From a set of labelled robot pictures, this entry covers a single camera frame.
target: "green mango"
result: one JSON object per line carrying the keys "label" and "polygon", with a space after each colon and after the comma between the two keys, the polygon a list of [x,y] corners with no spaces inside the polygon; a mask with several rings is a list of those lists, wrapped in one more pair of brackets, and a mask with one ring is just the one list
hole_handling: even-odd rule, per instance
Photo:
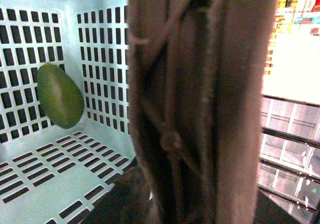
{"label": "green mango", "polygon": [[84,113],[84,98],[75,82],[58,66],[46,63],[37,74],[38,97],[43,111],[54,124],[69,129]]}

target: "plastic basket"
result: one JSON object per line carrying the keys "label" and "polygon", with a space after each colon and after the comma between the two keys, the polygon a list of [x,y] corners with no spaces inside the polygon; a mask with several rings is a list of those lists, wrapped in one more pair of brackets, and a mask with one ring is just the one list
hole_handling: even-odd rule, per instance
{"label": "plastic basket", "polygon": [[[0,0],[0,223],[79,223],[135,153],[129,136],[127,0]],[[86,108],[45,116],[37,70],[59,65]]]}

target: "rectangular slot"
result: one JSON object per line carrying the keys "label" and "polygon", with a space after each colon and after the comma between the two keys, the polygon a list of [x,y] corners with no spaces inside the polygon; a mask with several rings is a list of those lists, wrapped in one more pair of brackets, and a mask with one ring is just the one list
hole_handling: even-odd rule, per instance
{"label": "rectangular slot", "polygon": [[105,29],[100,28],[100,43],[104,44],[105,43]]}
{"label": "rectangular slot", "polygon": [[13,111],[7,112],[6,118],[7,118],[9,127],[13,127],[13,126],[17,125],[16,117],[15,117],[15,114]]}
{"label": "rectangular slot", "polygon": [[19,86],[18,76],[16,70],[9,70],[8,71],[10,83],[12,87]]}
{"label": "rectangular slot", "polygon": [[42,174],[44,174],[44,173],[46,173],[46,172],[48,172],[48,171],[49,171],[49,169],[45,167],[45,168],[37,171],[36,173],[33,173],[33,174],[29,175],[27,178],[28,178],[29,180],[32,180],[32,179],[34,179],[34,178],[36,178],[36,177],[38,177],[38,176],[41,176]]}
{"label": "rectangular slot", "polygon": [[84,164],[86,168],[90,167],[91,165],[95,164],[96,162],[100,161],[99,157],[93,158],[92,160],[88,161]]}
{"label": "rectangular slot", "polygon": [[29,63],[30,64],[36,63],[37,61],[36,61],[35,50],[32,47],[28,47],[26,50],[28,52]]}
{"label": "rectangular slot", "polygon": [[89,147],[91,147],[91,148],[95,148],[96,146],[99,146],[101,143],[100,142],[95,142],[95,143],[93,143],[93,144],[91,144],[91,145],[89,145]]}
{"label": "rectangular slot", "polygon": [[62,157],[64,154],[63,152],[59,152],[58,154],[56,155],[53,155],[51,157],[49,157],[48,159],[46,159],[47,162],[52,162],[53,160],[59,158],[59,157]]}
{"label": "rectangular slot", "polygon": [[104,189],[102,185],[98,185],[95,189],[90,191],[88,194],[84,196],[85,199],[90,200],[93,198],[95,195],[97,195],[99,192],[101,192]]}
{"label": "rectangular slot", "polygon": [[99,175],[98,175],[98,178],[102,179],[104,178],[105,176],[107,176],[108,174],[112,173],[115,169],[113,169],[112,167],[109,167],[107,170],[101,172]]}
{"label": "rectangular slot", "polygon": [[121,44],[121,29],[120,28],[115,29],[115,43],[117,45]]}
{"label": "rectangular slot", "polygon": [[105,167],[107,164],[105,162],[100,163],[99,165],[95,166],[94,168],[92,168],[90,171],[93,173],[96,173],[97,171],[99,171],[101,168]]}
{"label": "rectangular slot", "polygon": [[23,172],[24,174],[26,174],[26,173],[29,173],[29,172],[31,172],[31,171],[33,171],[33,170],[35,170],[35,169],[37,169],[37,168],[39,168],[39,167],[41,167],[41,166],[43,166],[43,165],[44,165],[44,164],[43,164],[42,162],[38,162],[37,164],[32,165],[32,166],[24,169],[22,172]]}
{"label": "rectangular slot", "polygon": [[72,218],[70,221],[68,221],[67,224],[81,223],[81,221],[89,215],[90,211],[88,208],[86,208],[83,211],[81,211],[78,215],[76,215],[74,218]]}
{"label": "rectangular slot", "polygon": [[97,40],[97,28],[92,28],[92,40],[93,40],[93,43],[97,43],[98,40]]}
{"label": "rectangular slot", "polygon": [[35,34],[35,41],[36,43],[42,43],[42,34],[41,34],[41,28],[40,26],[35,26],[34,27],[34,34]]}
{"label": "rectangular slot", "polygon": [[105,158],[106,156],[108,156],[108,155],[110,155],[111,153],[114,153],[114,152],[115,152],[114,150],[108,150],[105,153],[102,153],[101,156],[103,156]]}
{"label": "rectangular slot", "polygon": [[74,154],[72,154],[72,156],[77,157],[77,156],[81,155],[82,153],[85,153],[86,151],[88,151],[88,149],[87,148],[83,148],[83,149],[75,152]]}
{"label": "rectangular slot", "polygon": [[49,61],[54,62],[55,61],[55,51],[53,46],[48,47],[48,55],[49,55]]}
{"label": "rectangular slot", "polygon": [[52,36],[51,36],[50,27],[48,27],[48,26],[44,27],[44,34],[45,34],[45,41],[47,43],[52,43]]}
{"label": "rectangular slot", "polygon": [[3,49],[4,59],[7,66],[14,66],[14,57],[12,56],[12,51],[10,48]]}
{"label": "rectangular slot", "polygon": [[105,184],[110,185],[114,183],[121,175],[119,173],[116,173],[115,175],[111,176],[108,180],[105,181]]}
{"label": "rectangular slot", "polygon": [[58,173],[63,173],[66,170],[69,170],[70,168],[74,167],[76,164],[74,162],[69,163],[68,165],[65,165],[64,167],[60,168],[58,170]]}
{"label": "rectangular slot", "polygon": [[109,63],[114,63],[114,50],[112,48],[109,48]]}
{"label": "rectangular slot", "polygon": [[111,14],[111,8],[108,8],[106,10],[106,22],[112,23],[112,14]]}
{"label": "rectangular slot", "polygon": [[44,178],[41,178],[40,180],[37,180],[36,182],[33,183],[33,185],[34,185],[35,187],[37,187],[37,186],[41,185],[42,183],[45,183],[45,182],[49,181],[50,179],[52,179],[52,178],[54,178],[54,177],[55,177],[55,175],[53,175],[53,174],[51,173],[51,174],[45,176]]}
{"label": "rectangular slot", "polygon": [[19,27],[17,25],[12,25],[11,26],[11,33],[12,33],[13,42],[15,44],[21,43]]}
{"label": "rectangular slot", "polygon": [[115,23],[120,23],[120,7],[115,8]]}
{"label": "rectangular slot", "polygon": [[116,166],[116,167],[120,167],[120,166],[122,166],[123,164],[125,164],[127,161],[129,161],[129,159],[125,157],[125,158],[121,159],[120,161],[118,161],[118,162],[115,164],[115,166]]}
{"label": "rectangular slot", "polygon": [[113,41],[112,28],[107,29],[107,35],[108,35],[108,44],[112,44],[112,41]]}
{"label": "rectangular slot", "polygon": [[65,209],[64,211],[62,211],[61,213],[59,213],[59,216],[64,219],[67,216],[69,216],[72,212],[74,212],[76,209],[78,209],[79,207],[81,207],[83,204],[81,201],[76,201],[75,203],[73,203],[71,206],[69,206],[67,209]]}
{"label": "rectangular slot", "polygon": [[30,164],[30,163],[35,162],[36,160],[38,160],[38,158],[33,157],[33,158],[31,158],[31,159],[29,159],[29,160],[26,160],[26,161],[24,161],[24,162],[22,162],[22,163],[20,163],[20,164],[18,164],[18,165],[16,165],[16,166],[17,166],[18,168],[22,168],[22,167],[24,167],[24,166],[26,166],[26,165],[28,165],[28,164]]}
{"label": "rectangular slot", "polygon": [[5,179],[0,180],[0,186],[3,185],[3,184],[8,183],[8,182],[10,182],[10,181],[12,181],[14,179],[16,179],[17,177],[18,177],[18,175],[14,174],[14,175],[11,175],[11,176],[9,176],[9,177],[7,177]]}
{"label": "rectangular slot", "polygon": [[4,203],[8,203],[8,202],[12,201],[13,199],[16,199],[16,198],[20,197],[21,195],[25,194],[28,191],[29,191],[28,187],[22,188],[21,190],[18,190],[14,194],[4,198],[3,202]]}
{"label": "rectangular slot", "polygon": [[9,44],[9,37],[5,25],[0,25],[0,41],[1,44]]}
{"label": "rectangular slot", "polygon": [[116,50],[116,63],[121,65],[122,64],[122,52],[121,49]]}
{"label": "rectangular slot", "polygon": [[23,183],[24,182],[22,180],[20,180],[20,181],[17,181],[16,183],[14,183],[14,184],[11,184],[11,185],[1,189],[0,190],[0,196],[5,194],[5,193],[7,193],[7,192],[10,192],[11,190],[13,190],[13,189],[15,189],[15,188],[17,188],[19,186],[21,186]]}
{"label": "rectangular slot", "polygon": [[83,162],[84,160],[87,160],[89,157],[92,157],[93,155],[94,155],[94,154],[93,154],[92,152],[90,152],[90,153],[88,153],[88,154],[80,157],[80,158],[78,159],[78,161],[79,161],[79,162]]}
{"label": "rectangular slot", "polygon": [[46,156],[48,156],[48,155],[50,155],[50,154],[52,154],[52,153],[55,153],[55,152],[58,151],[58,150],[59,150],[58,148],[53,148],[53,149],[51,149],[51,150],[49,150],[49,151],[41,154],[41,156],[46,157]]}
{"label": "rectangular slot", "polygon": [[38,47],[38,55],[39,55],[39,61],[41,63],[45,63],[46,62],[45,48]]}
{"label": "rectangular slot", "polygon": [[56,168],[57,166],[60,166],[61,164],[65,163],[65,162],[67,162],[67,161],[69,161],[69,160],[70,160],[69,157],[65,157],[65,158],[63,158],[63,159],[61,159],[61,160],[53,163],[52,166],[53,166],[54,168]]}

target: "ventilation hole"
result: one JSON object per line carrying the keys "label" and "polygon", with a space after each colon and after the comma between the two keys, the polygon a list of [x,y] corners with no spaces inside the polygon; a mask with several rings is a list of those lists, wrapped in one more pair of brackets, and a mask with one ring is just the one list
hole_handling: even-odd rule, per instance
{"label": "ventilation hole", "polygon": [[120,7],[115,8],[115,23],[120,23]]}
{"label": "ventilation hole", "polygon": [[76,165],[76,164],[75,164],[74,162],[71,162],[70,164],[65,165],[64,167],[60,168],[60,169],[58,170],[58,173],[63,173],[63,172],[65,172],[66,170],[74,167],[75,165]]}
{"label": "ventilation hole", "polygon": [[57,55],[58,55],[58,61],[63,61],[64,60],[64,54],[62,52],[62,46],[57,46],[56,47]]}
{"label": "ventilation hole", "polygon": [[37,187],[37,186],[41,185],[42,183],[45,183],[45,182],[49,181],[50,179],[52,179],[52,178],[54,178],[54,177],[55,177],[55,175],[53,175],[53,174],[51,173],[51,174],[49,174],[49,175],[41,178],[40,180],[37,180],[36,182],[33,183],[33,185],[34,185],[35,187]]}
{"label": "ventilation hole", "polygon": [[81,51],[81,60],[85,60],[85,49],[83,48],[83,46],[80,47],[80,51]]}
{"label": "ventilation hole", "polygon": [[84,82],[83,82],[83,85],[84,85],[84,92],[85,92],[85,93],[89,93],[89,92],[88,92],[88,83],[87,83],[87,81],[84,81]]}
{"label": "ventilation hole", "polygon": [[16,44],[21,43],[19,27],[17,25],[11,26],[11,33],[12,33],[13,42]]}
{"label": "ventilation hole", "polygon": [[18,175],[17,175],[17,174],[14,174],[14,175],[11,175],[11,176],[3,179],[3,180],[0,180],[0,186],[3,185],[3,184],[8,183],[8,182],[10,182],[10,181],[12,181],[12,180],[14,180],[14,179],[16,179],[17,177],[18,177]]}
{"label": "ventilation hole", "polygon": [[81,223],[82,220],[89,215],[90,215],[90,211],[89,209],[86,208],[83,211],[81,211],[78,215],[76,215],[74,218],[72,218],[70,221],[68,221],[67,224]]}
{"label": "ventilation hole", "polygon": [[61,138],[61,139],[59,139],[59,140],[56,140],[55,142],[56,143],[63,143],[64,141],[66,141],[66,140],[69,140],[71,138],[71,136],[65,136],[64,138]]}
{"label": "ventilation hole", "polygon": [[69,157],[65,157],[65,158],[63,158],[63,159],[61,159],[61,160],[53,163],[52,166],[53,166],[54,168],[56,168],[57,166],[60,166],[61,164],[65,163],[65,162],[67,162],[67,161],[69,161],[69,160],[70,160]]}
{"label": "ventilation hole", "polygon": [[96,109],[97,109],[97,107],[96,107],[96,100],[95,100],[94,98],[92,98],[91,100],[92,100],[92,109],[93,109],[93,110],[96,110]]}
{"label": "ventilation hole", "polygon": [[93,40],[93,43],[97,43],[98,42],[98,40],[97,40],[97,28],[92,28],[92,40]]}
{"label": "ventilation hole", "polygon": [[25,94],[25,98],[26,98],[27,103],[32,103],[34,101],[34,99],[32,97],[31,88],[24,89],[24,94]]}
{"label": "ventilation hole", "polygon": [[118,45],[121,44],[121,30],[120,30],[120,28],[115,29],[115,43]]}
{"label": "ventilation hole", "polygon": [[56,154],[56,155],[53,155],[52,157],[49,157],[48,159],[46,159],[47,162],[51,162],[59,157],[62,157],[64,154],[62,152]]}
{"label": "ventilation hole", "polygon": [[3,49],[4,59],[7,66],[14,66],[14,57],[12,56],[12,51],[9,48]]}
{"label": "ventilation hole", "polygon": [[108,150],[108,151],[106,151],[105,153],[102,153],[101,156],[103,156],[103,157],[105,158],[106,156],[110,155],[110,154],[113,153],[113,152],[115,152],[115,151],[114,151],[114,150]]}
{"label": "ventilation hole", "polygon": [[81,24],[81,14],[77,15],[77,19],[78,19],[78,24]]}
{"label": "ventilation hole", "polygon": [[108,180],[106,180],[105,184],[110,185],[110,184],[114,183],[119,177],[121,177],[121,175],[119,173],[116,173],[115,175],[110,177]]}
{"label": "ventilation hole", "polygon": [[128,6],[124,6],[124,23],[128,23]]}
{"label": "ventilation hole", "polygon": [[100,43],[104,44],[105,43],[105,29],[100,28]]}
{"label": "ventilation hole", "polygon": [[106,22],[107,23],[112,23],[111,8],[106,10]]}
{"label": "ventilation hole", "polygon": [[45,49],[43,47],[38,47],[39,60],[41,63],[46,62]]}
{"label": "ventilation hole", "polygon": [[111,127],[111,124],[110,124],[110,118],[109,117],[106,117],[105,118],[105,123],[108,127]]}
{"label": "ventilation hole", "polygon": [[108,28],[108,29],[107,29],[107,35],[108,35],[108,44],[112,44],[112,40],[113,40],[113,37],[112,37],[112,28]]}
{"label": "ventilation hole", "polygon": [[42,109],[41,105],[38,105],[40,117],[43,118],[46,116],[45,111]]}
{"label": "ventilation hole", "polygon": [[121,49],[116,50],[116,63],[121,65],[122,64],[122,53]]}
{"label": "ventilation hole", "polygon": [[65,209],[64,211],[59,213],[59,216],[62,219],[64,219],[64,218],[66,218],[68,215],[70,215],[72,212],[74,212],[76,209],[78,209],[81,206],[82,206],[82,202],[78,200],[77,202],[75,202],[71,206],[69,206],[67,209]]}
{"label": "ventilation hole", "polygon": [[85,144],[88,144],[88,143],[90,143],[90,142],[92,142],[92,141],[94,141],[94,139],[93,139],[93,138],[90,138],[90,139],[84,141],[84,143],[85,143]]}
{"label": "ventilation hole", "polygon": [[98,178],[102,179],[104,178],[105,176],[107,176],[108,174],[112,173],[115,169],[113,169],[112,167],[109,167],[107,170],[101,172],[99,175],[98,175]]}
{"label": "ventilation hole", "polygon": [[3,130],[3,129],[5,129],[5,123],[2,118],[2,115],[0,115],[0,130]]}
{"label": "ventilation hole", "polygon": [[28,52],[29,63],[30,64],[36,63],[37,61],[36,61],[35,50],[32,47],[28,47],[26,50]]}
{"label": "ventilation hole", "polygon": [[90,31],[89,28],[85,28],[85,40],[87,43],[90,42]]}
{"label": "ventilation hole", "polygon": [[105,167],[107,164],[105,162],[100,163],[99,165],[95,166],[94,168],[91,169],[91,172],[96,173],[99,171],[101,168]]}
{"label": "ventilation hole", "polygon": [[116,88],[113,85],[111,86],[111,98],[116,99]]}
{"label": "ventilation hole", "polygon": [[8,71],[10,83],[12,87],[19,86],[18,76],[15,70]]}
{"label": "ventilation hole", "polygon": [[15,189],[15,188],[17,188],[19,186],[21,186],[23,183],[24,182],[22,180],[20,180],[20,181],[17,181],[16,183],[11,184],[11,185],[3,188],[3,189],[0,189],[0,196],[5,194],[5,193],[7,193],[7,192],[10,192],[11,190],[13,190],[13,189]]}
{"label": "ventilation hole", "polygon": [[6,77],[3,71],[0,71],[0,89],[1,88],[6,88],[7,87],[7,82],[6,82]]}
{"label": "ventilation hole", "polygon": [[52,14],[52,22],[59,23],[58,14]]}
{"label": "ventilation hole", "polygon": [[27,69],[21,69],[20,70],[20,74],[21,74],[21,79],[22,79],[22,83],[24,85],[27,85],[30,83],[30,80],[29,80],[29,75],[28,75],[28,71]]}
{"label": "ventilation hole", "polygon": [[1,44],[9,44],[9,37],[5,25],[0,25],[0,41]]}
{"label": "ventilation hole", "polygon": [[34,34],[35,34],[35,41],[36,43],[42,43],[42,34],[41,34],[41,28],[40,26],[35,26],[34,27]]}
{"label": "ventilation hole", "polygon": [[16,198],[20,197],[21,195],[25,194],[25,193],[28,192],[28,191],[29,191],[29,189],[28,189],[27,187],[22,188],[21,190],[18,190],[18,191],[15,192],[14,194],[12,194],[12,195],[4,198],[4,199],[3,199],[3,202],[4,202],[4,203],[8,203],[8,202],[12,201],[13,199],[16,199]]}
{"label": "ventilation hole", "polygon": [[99,153],[99,152],[103,151],[103,150],[106,149],[106,148],[107,148],[107,147],[106,147],[105,145],[103,145],[103,146],[99,147],[98,149],[96,149],[95,151],[96,151],[97,153]]}
{"label": "ventilation hole", "polygon": [[112,48],[109,48],[109,63],[114,63],[114,50]]}
{"label": "ventilation hole", "polygon": [[84,164],[84,166],[86,168],[90,167],[91,165],[95,164],[96,162],[100,161],[100,158],[99,157],[96,157],[90,161],[88,161],[87,163]]}
{"label": "ventilation hole", "polygon": [[17,166],[18,168],[22,168],[22,167],[24,167],[24,166],[26,166],[26,165],[28,165],[28,164],[30,164],[30,163],[35,162],[36,160],[38,160],[38,158],[33,157],[33,158],[31,158],[31,159],[29,159],[29,160],[26,160],[26,161],[24,161],[24,162],[22,162],[22,163],[20,163],[20,164],[18,164],[18,165],[16,165],[16,166]]}
{"label": "ventilation hole", "polygon": [[16,16],[15,10],[7,9],[6,13],[8,14],[9,21],[16,21],[17,20],[17,16]]}
{"label": "ventilation hole", "polygon": [[90,48],[90,47],[87,47],[86,50],[87,50],[87,53],[88,53],[88,61],[92,61],[92,58],[91,58],[91,48]]}
{"label": "ventilation hole", "polygon": [[35,23],[39,22],[39,15],[38,12],[32,11],[31,12],[32,21]]}
{"label": "ventilation hole", "polygon": [[107,85],[103,85],[103,93],[104,93],[104,97],[108,98],[108,86]]}
{"label": "ventilation hole", "polygon": [[47,27],[47,26],[44,27],[44,34],[45,34],[45,41],[47,43],[52,43],[52,36],[51,36],[50,27]]}
{"label": "ventilation hole", "polygon": [[91,148],[95,148],[96,146],[99,146],[101,143],[100,142],[95,142],[95,143],[93,143],[93,144],[91,144],[91,145],[89,145],[89,147],[91,147]]}
{"label": "ventilation hole", "polygon": [[1,99],[2,99],[2,103],[3,103],[4,108],[11,108],[12,107],[10,96],[9,96],[8,92],[1,93]]}
{"label": "ventilation hole", "polygon": [[38,123],[32,124],[32,130],[33,130],[33,132],[39,131]]}

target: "light blue plastic basket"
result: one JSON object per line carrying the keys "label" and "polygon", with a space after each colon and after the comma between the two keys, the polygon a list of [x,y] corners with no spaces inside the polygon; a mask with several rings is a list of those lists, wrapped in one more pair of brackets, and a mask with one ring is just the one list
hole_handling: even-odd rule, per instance
{"label": "light blue plastic basket", "polygon": [[[0,223],[79,223],[134,158],[127,101],[127,0],[0,0]],[[59,65],[86,108],[69,130],[37,99]]]}

